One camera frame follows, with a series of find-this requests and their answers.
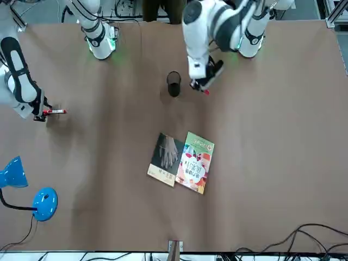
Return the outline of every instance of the red marker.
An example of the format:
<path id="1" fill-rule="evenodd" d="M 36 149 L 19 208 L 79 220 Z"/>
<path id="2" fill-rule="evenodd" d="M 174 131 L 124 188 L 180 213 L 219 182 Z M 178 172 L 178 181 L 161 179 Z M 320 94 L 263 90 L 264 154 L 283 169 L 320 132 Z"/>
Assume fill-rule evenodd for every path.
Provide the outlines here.
<path id="1" fill-rule="evenodd" d="M 43 110 L 42 114 L 45 116 L 50 114 L 66 114 L 66 110 Z"/>

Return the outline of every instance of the lamp shade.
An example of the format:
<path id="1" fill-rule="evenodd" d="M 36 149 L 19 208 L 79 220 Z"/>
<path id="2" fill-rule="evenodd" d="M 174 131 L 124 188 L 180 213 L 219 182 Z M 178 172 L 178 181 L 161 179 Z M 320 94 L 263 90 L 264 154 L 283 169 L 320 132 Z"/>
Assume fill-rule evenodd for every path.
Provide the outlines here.
<path id="1" fill-rule="evenodd" d="M 0 171 L 0 188 L 11 186 L 23 188 L 28 186 L 21 157 L 17 156 L 7 164 L 4 170 Z"/>

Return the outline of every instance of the book cover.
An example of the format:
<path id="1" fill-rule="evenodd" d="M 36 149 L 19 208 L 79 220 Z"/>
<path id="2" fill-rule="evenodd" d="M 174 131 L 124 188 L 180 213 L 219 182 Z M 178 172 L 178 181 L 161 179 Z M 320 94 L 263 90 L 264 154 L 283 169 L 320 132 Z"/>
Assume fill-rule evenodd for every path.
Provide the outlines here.
<path id="1" fill-rule="evenodd" d="M 147 174 L 174 187 L 183 149 L 181 141 L 160 133 Z"/>
<path id="2" fill-rule="evenodd" d="M 181 156 L 176 182 L 200 194 L 204 193 L 214 144 L 188 133 Z"/>

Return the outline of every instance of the black cup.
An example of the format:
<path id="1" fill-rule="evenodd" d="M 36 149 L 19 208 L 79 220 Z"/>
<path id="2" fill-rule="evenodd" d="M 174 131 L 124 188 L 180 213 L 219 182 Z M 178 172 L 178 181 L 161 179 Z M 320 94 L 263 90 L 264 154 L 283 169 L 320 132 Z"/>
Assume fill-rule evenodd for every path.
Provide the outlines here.
<path id="1" fill-rule="evenodd" d="M 170 72 L 167 76 L 168 92 L 170 96 L 177 97 L 180 94 L 181 77 L 178 72 Z"/>

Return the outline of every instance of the lamp arm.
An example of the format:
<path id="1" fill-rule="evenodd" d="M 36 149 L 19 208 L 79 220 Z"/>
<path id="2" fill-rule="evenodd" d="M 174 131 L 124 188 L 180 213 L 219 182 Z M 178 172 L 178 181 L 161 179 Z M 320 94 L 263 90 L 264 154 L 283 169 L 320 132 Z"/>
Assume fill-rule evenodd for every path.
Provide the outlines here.
<path id="1" fill-rule="evenodd" d="M 1 203 L 3 203 L 3 205 L 5 207 L 8 207 L 8 208 L 13 208 L 13 209 L 17 209 L 17 210 L 31 210 L 31 211 L 37 211 L 37 208 L 30 208 L 30 207 L 18 207 L 18 206 L 13 206 L 13 205 L 10 205 L 10 204 L 7 204 L 5 199 L 4 199 L 4 196 L 2 195 L 2 189 L 0 189 L 0 201 Z"/>

